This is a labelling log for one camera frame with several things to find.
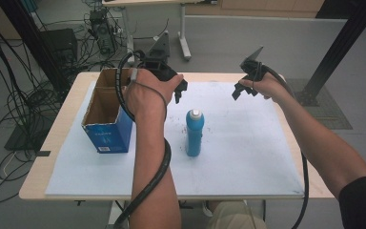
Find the black metal frame post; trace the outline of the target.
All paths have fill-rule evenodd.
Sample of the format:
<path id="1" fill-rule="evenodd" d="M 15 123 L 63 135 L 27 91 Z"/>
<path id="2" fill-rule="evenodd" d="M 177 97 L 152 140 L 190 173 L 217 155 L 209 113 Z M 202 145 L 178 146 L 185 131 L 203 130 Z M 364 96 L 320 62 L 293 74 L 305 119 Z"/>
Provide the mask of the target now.
<path id="1" fill-rule="evenodd" d="M 311 79 L 302 91 L 296 94 L 303 106 L 316 106 L 316 97 L 332 73 L 355 44 L 366 28 L 366 0 L 360 2 L 324 55 Z"/>

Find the white background desk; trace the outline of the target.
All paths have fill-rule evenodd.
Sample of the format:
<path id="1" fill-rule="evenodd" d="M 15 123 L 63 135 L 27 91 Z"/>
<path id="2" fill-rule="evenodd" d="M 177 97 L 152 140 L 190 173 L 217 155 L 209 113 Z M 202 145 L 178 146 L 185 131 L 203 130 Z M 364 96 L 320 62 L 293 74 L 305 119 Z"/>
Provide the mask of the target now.
<path id="1" fill-rule="evenodd" d="M 127 51 L 132 52 L 134 49 L 133 36 L 129 26 L 128 6 L 144 6 L 144 5 L 165 5 L 175 4 L 180 7 L 180 28 L 177 33 L 183 57 L 186 60 L 192 58 L 189 45 L 186 39 L 186 5 L 196 4 L 203 0 L 102 0 L 102 4 L 107 8 L 118 8 L 121 10 L 122 20 L 124 24 L 124 32 L 126 34 Z"/>

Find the person's right leg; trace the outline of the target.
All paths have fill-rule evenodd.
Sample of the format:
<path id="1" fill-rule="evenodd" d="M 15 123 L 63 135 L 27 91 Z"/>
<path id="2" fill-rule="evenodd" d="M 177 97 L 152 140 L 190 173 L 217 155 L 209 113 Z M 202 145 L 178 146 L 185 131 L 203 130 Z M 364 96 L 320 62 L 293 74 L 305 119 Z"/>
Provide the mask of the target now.
<path id="1" fill-rule="evenodd" d="M 203 213 L 211 218 L 207 229 L 267 229 L 265 221 L 254 216 L 244 201 L 205 200 Z"/>

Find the blue plastic bottle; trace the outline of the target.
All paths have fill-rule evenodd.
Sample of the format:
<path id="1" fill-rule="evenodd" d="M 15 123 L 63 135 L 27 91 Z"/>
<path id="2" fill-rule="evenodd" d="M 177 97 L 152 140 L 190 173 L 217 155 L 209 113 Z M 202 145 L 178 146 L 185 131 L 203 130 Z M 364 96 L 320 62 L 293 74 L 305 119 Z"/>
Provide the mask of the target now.
<path id="1" fill-rule="evenodd" d="M 202 131 L 205 118 L 200 110 L 192 109 L 186 114 L 186 153 L 188 156 L 198 156 L 201 151 Z"/>

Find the black slanted pole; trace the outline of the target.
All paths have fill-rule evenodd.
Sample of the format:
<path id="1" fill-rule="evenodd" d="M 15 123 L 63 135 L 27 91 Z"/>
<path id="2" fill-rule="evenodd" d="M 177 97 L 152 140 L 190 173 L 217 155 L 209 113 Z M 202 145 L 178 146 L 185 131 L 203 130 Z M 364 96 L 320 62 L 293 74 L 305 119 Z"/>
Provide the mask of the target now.
<path id="1" fill-rule="evenodd" d="M 0 8 L 29 48 L 31 55 L 46 74 L 53 88 L 60 95 L 67 95 L 71 85 L 60 72 L 49 47 L 43 41 L 40 30 L 21 0 L 0 0 Z"/>

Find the person's right hand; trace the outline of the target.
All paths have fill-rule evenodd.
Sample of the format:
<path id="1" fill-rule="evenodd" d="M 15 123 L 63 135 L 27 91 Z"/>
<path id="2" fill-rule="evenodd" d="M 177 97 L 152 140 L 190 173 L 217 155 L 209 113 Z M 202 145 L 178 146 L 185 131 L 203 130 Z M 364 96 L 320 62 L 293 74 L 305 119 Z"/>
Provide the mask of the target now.
<path id="1" fill-rule="evenodd" d="M 252 90 L 262 94 L 266 99 L 271 98 L 276 103 L 280 103 L 287 98 L 291 98 L 291 95 L 286 91 L 286 89 L 270 73 L 266 73 L 261 81 L 241 79 L 239 83 L 242 86 L 251 88 Z"/>

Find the black floor base plate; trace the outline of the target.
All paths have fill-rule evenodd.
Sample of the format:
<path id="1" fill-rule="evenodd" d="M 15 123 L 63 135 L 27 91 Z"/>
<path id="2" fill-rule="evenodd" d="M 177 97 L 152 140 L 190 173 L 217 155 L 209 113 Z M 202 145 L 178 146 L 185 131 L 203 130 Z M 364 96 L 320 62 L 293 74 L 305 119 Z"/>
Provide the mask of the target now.
<path id="1" fill-rule="evenodd" d="M 4 148 L 9 151 L 39 151 L 53 124 L 53 116 L 34 114 L 16 122 L 14 131 Z"/>

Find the white table leg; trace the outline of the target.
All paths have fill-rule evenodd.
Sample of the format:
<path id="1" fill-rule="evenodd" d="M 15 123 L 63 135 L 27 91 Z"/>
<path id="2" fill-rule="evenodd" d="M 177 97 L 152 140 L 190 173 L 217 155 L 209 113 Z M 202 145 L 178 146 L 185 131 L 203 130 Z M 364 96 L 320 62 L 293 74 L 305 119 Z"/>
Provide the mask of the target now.
<path id="1" fill-rule="evenodd" d="M 115 200 L 112 202 L 112 206 L 109 212 L 109 220 L 106 229 L 113 229 L 113 225 L 118 219 L 118 217 L 122 214 L 125 209 L 125 201 L 124 200 Z"/>

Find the blue cardboard box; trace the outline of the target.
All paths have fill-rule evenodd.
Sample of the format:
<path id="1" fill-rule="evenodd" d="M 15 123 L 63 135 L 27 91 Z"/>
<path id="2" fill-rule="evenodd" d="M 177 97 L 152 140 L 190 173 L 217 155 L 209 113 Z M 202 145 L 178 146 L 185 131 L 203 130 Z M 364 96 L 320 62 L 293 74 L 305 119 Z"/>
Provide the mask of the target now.
<path id="1" fill-rule="evenodd" d="M 117 69 L 103 70 L 93 87 L 82 128 L 100 154 L 127 153 L 132 120 L 121 107 L 116 92 Z"/>

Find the person's left hand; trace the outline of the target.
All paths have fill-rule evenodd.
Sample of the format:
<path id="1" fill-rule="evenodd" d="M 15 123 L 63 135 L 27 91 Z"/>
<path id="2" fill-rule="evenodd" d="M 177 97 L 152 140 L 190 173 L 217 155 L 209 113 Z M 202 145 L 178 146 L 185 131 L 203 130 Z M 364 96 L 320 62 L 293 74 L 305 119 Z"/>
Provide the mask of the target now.
<path id="1" fill-rule="evenodd" d="M 148 70 L 131 68 L 128 71 L 128 77 L 131 83 L 123 94 L 135 122 L 159 120 L 163 123 L 173 91 L 182 82 L 184 76 L 177 74 L 169 81 L 160 81 Z"/>

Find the grey electronic device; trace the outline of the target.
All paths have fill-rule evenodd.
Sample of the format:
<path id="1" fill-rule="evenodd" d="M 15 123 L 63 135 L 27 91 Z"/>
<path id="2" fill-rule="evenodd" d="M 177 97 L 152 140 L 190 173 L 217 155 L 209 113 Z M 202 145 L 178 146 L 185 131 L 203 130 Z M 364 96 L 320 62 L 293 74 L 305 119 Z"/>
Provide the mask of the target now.
<path id="1" fill-rule="evenodd" d="M 116 46 L 112 27 L 107 19 L 107 11 L 105 9 L 91 10 L 89 20 L 100 52 L 102 54 L 114 53 Z"/>

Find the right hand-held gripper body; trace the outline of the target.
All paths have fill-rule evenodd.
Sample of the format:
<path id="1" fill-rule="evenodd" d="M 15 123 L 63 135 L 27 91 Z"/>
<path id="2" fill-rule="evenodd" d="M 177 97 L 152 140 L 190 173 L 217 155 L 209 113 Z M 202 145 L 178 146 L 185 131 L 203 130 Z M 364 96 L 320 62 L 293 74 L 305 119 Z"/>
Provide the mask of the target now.
<path id="1" fill-rule="evenodd" d="M 258 48 L 241 62 L 240 68 L 246 74 L 244 79 L 261 81 L 267 72 L 267 67 L 262 62 L 256 60 L 262 50 L 262 47 Z"/>

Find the black right sleeve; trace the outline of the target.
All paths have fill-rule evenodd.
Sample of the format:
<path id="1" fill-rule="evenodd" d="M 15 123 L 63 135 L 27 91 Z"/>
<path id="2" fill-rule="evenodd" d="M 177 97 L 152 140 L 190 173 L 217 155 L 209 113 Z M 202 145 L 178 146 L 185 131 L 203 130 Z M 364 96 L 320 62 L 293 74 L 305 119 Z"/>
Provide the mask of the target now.
<path id="1" fill-rule="evenodd" d="M 338 202 L 344 229 L 366 229 L 366 177 L 347 184 Z"/>

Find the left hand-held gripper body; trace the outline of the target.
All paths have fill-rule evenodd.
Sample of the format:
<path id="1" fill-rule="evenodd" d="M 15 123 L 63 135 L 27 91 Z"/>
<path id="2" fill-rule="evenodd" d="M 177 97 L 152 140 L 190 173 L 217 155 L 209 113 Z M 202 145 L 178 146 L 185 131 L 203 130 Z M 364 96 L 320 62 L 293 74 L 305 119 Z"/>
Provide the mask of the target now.
<path id="1" fill-rule="evenodd" d="M 149 70 L 160 81 L 169 81 L 177 72 L 168 65 L 170 57 L 170 39 L 167 31 L 163 32 L 150 49 L 141 57 L 141 67 Z"/>

